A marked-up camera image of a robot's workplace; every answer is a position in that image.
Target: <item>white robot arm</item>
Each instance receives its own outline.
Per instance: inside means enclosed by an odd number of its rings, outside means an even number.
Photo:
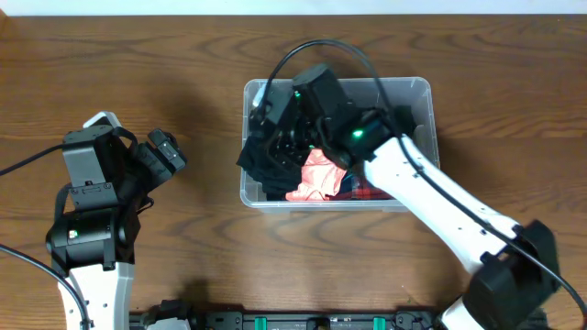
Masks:
[[[404,153],[416,161],[428,178],[446,193],[456,198],[506,237],[510,239],[518,237],[514,228],[519,227],[519,224],[512,218],[481,203],[458,186],[422,155],[412,139],[406,136],[401,139],[404,142],[404,150],[400,146],[398,137],[393,137],[375,150],[374,160],[365,161],[364,169],[367,179],[375,187],[402,202],[449,246],[466,271],[475,274],[484,266],[483,255],[489,253],[497,256],[506,248],[506,244],[502,239],[473,222],[468,215],[425,181]],[[465,307],[462,297],[458,298],[439,317],[439,322],[450,330],[483,329]]]
[[[117,262],[112,270],[101,264],[70,269],[67,281],[86,302],[93,330],[128,330],[128,307],[135,265]],[[80,329],[82,316],[67,290],[59,284],[67,329]]]

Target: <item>plastic storage box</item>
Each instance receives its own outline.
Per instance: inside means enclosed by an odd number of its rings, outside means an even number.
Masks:
[[[382,106],[373,79],[340,79],[347,96],[358,106]],[[393,105],[411,105],[417,125],[415,143],[420,151],[438,167],[437,132],[432,111],[430,84],[424,78],[381,78],[383,88]],[[265,85],[266,79],[251,80],[245,85],[244,113],[242,117],[242,145],[249,136],[249,112],[253,109],[253,99],[257,91]],[[288,86],[291,79],[277,79],[273,83]],[[264,213],[283,213],[291,211],[365,211],[406,212],[407,208],[396,200],[384,201],[324,201],[324,202],[267,202],[261,184],[240,170],[240,199],[246,206],[258,208]]]

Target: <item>wooden table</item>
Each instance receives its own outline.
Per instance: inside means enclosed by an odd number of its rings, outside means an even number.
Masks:
[[[190,160],[141,216],[133,311],[176,297],[249,310],[444,308],[466,287],[411,214],[260,214],[239,200],[243,87],[314,38],[360,46],[381,76],[425,77],[443,171],[521,224],[546,223],[562,273],[587,297],[585,16],[31,17],[1,33],[0,167],[101,110],[141,139],[171,131]],[[300,54],[281,76],[324,59],[341,77],[365,76],[332,49]],[[69,180],[61,155],[0,180],[0,241],[50,262],[53,199]],[[54,280],[5,256],[0,275],[1,328],[64,327]],[[546,308],[554,327],[580,323],[564,291]]]

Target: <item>black cable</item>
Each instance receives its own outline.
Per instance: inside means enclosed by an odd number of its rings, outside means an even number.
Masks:
[[[27,256],[26,254],[24,254],[22,252],[18,252],[15,249],[7,247],[3,244],[0,244],[0,251],[3,251],[13,257],[17,257],[21,260],[24,260],[24,261],[30,263],[31,265],[37,267],[40,270],[44,270],[53,279],[55,279],[55,280],[57,280],[57,282],[61,283],[61,285],[73,297],[73,299],[75,300],[75,303],[77,304],[77,307],[80,309],[80,315],[82,316],[82,321],[80,322],[80,329],[89,330],[90,318],[88,317],[88,312],[85,309],[85,303],[83,302],[82,298],[77,293],[77,291],[73,288],[73,286],[71,286],[71,284],[68,283],[57,271],[53,270],[51,267],[45,265],[44,263],[36,260],[35,258]]]
[[[287,62],[297,52],[299,52],[300,50],[303,50],[305,48],[315,46],[315,45],[333,46],[333,47],[337,47],[342,50],[346,50],[352,54],[358,55],[360,62],[365,66],[367,71],[370,73],[370,75],[372,76],[372,78],[375,82],[375,85],[377,86],[377,89],[379,90],[380,96],[383,100],[383,104],[386,107],[385,110],[388,113],[392,111],[392,103],[389,101],[389,98],[387,97],[387,93],[385,92],[385,89],[383,88],[383,85],[379,79],[379,75],[377,74],[377,71],[375,71],[375,68],[373,67],[373,65],[369,61],[369,58],[367,57],[367,55],[365,55],[360,49],[358,49],[352,45],[349,45],[345,42],[342,42],[342,41],[333,40],[333,39],[317,39],[317,40],[307,41],[307,42],[299,45],[298,47],[292,49],[289,53],[287,53],[283,57],[282,60],[280,60],[280,62],[275,67],[275,69],[273,69],[273,72],[271,73],[271,75],[269,76],[269,79],[267,80],[267,83],[265,85],[265,91],[263,93],[263,96],[262,96],[262,98],[260,100],[260,104],[259,104],[259,109],[262,111],[263,117],[265,116],[265,106],[266,106],[265,103],[266,103],[267,96],[269,95],[269,90],[271,88],[271,82],[277,76],[277,73],[279,72],[279,70],[283,67],[283,65],[285,65],[285,62]],[[397,136],[396,133],[401,132],[401,130],[398,129],[397,123],[394,121],[393,117],[388,115],[388,116],[384,116],[384,118],[386,118],[385,124],[392,130],[392,134]],[[466,214],[468,217],[470,217],[477,225],[479,225],[481,228],[485,229],[485,231],[495,235],[497,238],[501,239],[506,245],[510,246],[515,251],[517,251],[519,254],[521,254],[522,256],[527,258],[529,261],[534,263],[536,266],[538,266],[539,268],[544,270],[549,276],[551,276],[555,281],[557,281],[570,294],[570,297],[577,303],[577,305],[581,309],[581,313],[583,316],[582,329],[587,330],[587,305],[585,305],[585,302],[583,301],[581,296],[575,291],[575,289],[568,282],[566,282],[559,274],[557,274],[556,272],[552,271],[547,266],[542,264],[542,262],[540,262],[538,259],[534,258],[534,256],[532,256],[531,254],[526,252],[522,247],[518,246],[509,237],[507,237],[506,235],[502,234],[501,232],[499,232],[498,230],[493,228],[493,226],[491,224],[488,224],[485,221],[483,221],[473,211],[468,209],[465,205],[463,205],[461,202],[459,202],[454,197],[452,197],[449,193],[444,191],[444,189],[442,189],[438,184],[436,184],[432,179],[430,179],[430,177],[428,177],[426,175],[424,168],[420,164],[418,164],[414,159],[412,159],[410,154],[407,152],[407,149],[406,149],[405,144],[402,140],[402,137],[397,136],[397,138],[398,138],[398,143],[400,145],[400,148],[402,149],[404,156],[410,162],[410,165],[412,165],[412,167],[414,168],[416,173],[418,175],[420,175],[426,182],[428,182],[428,184],[430,184],[430,186],[434,190],[436,190],[437,193],[439,193],[444,198],[446,198],[451,204],[453,204],[460,211],[462,211],[464,214]]]
[[[145,204],[149,204],[149,206],[143,206],[141,207],[138,211],[137,211],[137,215],[140,215],[141,213],[143,213],[146,210],[149,210],[151,207],[153,207],[153,205],[155,204],[155,200],[150,198],[150,197],[145,197],[146,199],[146,203]]]
[[[22,160],[22,161],[20,161],[20,162],[18,162],[18,163],[16,163],[16,164],[14,164],[14,165],[12,165],[12,166],[9,166],[9,167],[7,167],[7,168],[5,168],[5,169],[3,169],[3,170],[0,170],[0,176],[3,176],[3,175],[5,175],[5,174],[8,174],[8,173],[10,173],[11,171],[14,171],[14,170],[20,169],[21,167],[23,167],[23,166],[25,166],[25,165],[29,164],[30,162],[33,162],[33,161],[35,161],[35,160],[38,160],[39,158],[41,158],[41,157],[43,157],[43,156],[45,156],[45,155],[47,155],[47,154],[50,154],[51,152],[53,152],[53,151],[55,151],[55,150],[63,149],[63,147],[64,147],[64,146],[65,146],[64,144],[60,144],[60,145],[57,145],[57,146],[53,146],[53,147],[51,147],[51,148],[48,148],[48,149],[45,149],[45,150],[41,151],[40,153],[38,153],[38,154],[36,154],[36,155],[33,155],[33,156],[31,156],[31,157],[29,157],[29,158],[27,158],[27,159],[25,159],[25,160]]]

